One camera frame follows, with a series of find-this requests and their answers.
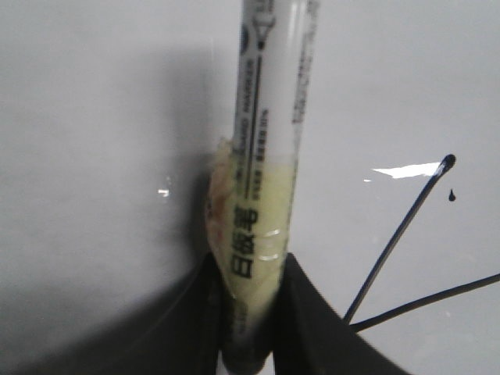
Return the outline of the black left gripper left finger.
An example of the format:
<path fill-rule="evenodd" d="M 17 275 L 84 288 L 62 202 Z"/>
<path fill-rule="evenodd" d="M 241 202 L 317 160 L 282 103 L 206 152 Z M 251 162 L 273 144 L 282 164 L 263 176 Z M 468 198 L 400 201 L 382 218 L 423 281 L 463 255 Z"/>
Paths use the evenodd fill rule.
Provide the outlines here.
<path fill-rule="evenodd" d="M 211 254 L 178 285 L 121 322 L 11 374 L 214 374 L 223 286 Z"/>

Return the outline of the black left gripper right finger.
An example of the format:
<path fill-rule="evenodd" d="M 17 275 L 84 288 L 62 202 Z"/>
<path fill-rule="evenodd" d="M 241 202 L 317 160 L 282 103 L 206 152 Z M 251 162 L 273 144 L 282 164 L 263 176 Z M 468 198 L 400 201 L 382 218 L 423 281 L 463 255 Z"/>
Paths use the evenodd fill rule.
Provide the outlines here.
<path fill-rule="evenodd" d="M 274 307 L 273 362 L 283 375 L 408 373 L 341 319 L 291 253 Z"/>

